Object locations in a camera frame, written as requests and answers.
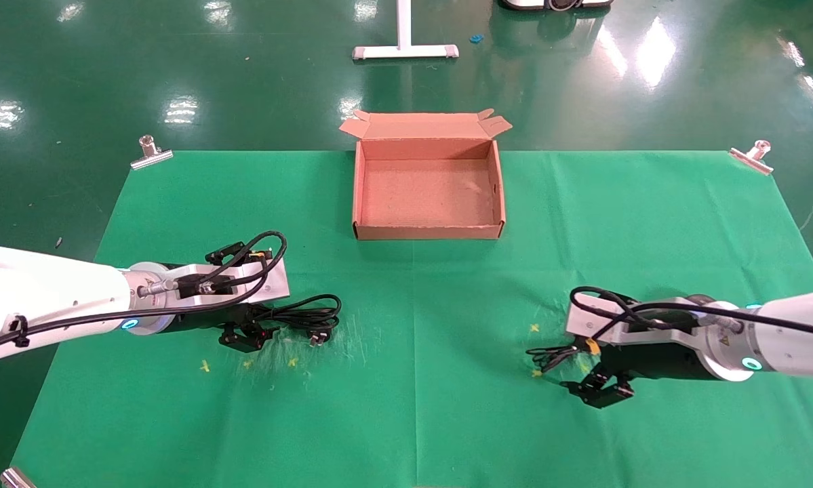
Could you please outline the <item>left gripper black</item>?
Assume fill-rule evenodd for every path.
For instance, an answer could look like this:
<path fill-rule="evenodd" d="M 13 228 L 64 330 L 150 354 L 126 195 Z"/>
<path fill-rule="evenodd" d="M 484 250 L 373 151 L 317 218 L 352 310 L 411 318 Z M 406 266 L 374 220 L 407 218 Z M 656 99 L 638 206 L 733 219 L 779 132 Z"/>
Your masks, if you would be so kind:
<path fill-rule="evenodd" d="M 223 330 L 220 345 L 239 352 L 257 352 L 276 333 L 275 327 L 263 328 L 254 323 L 267 311 L 269 308 L 264 304 L 241 303 L 205 312 L 179 313 L 159 333 L 217 328 Z"/>

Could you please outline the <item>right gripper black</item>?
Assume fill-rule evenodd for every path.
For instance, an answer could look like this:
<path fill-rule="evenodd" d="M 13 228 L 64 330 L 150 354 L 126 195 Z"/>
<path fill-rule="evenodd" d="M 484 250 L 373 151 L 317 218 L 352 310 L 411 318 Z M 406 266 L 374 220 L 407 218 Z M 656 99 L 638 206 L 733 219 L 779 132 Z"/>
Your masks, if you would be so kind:
<path fill-rule="evenodd" d="M 581 381 L 562 381 L 571 395 L 596 409 L 635 395 L 632 379 L 711 381 L 713 374 L 696 352 L 685 346 L 604 346 L 599 363 Z"/>

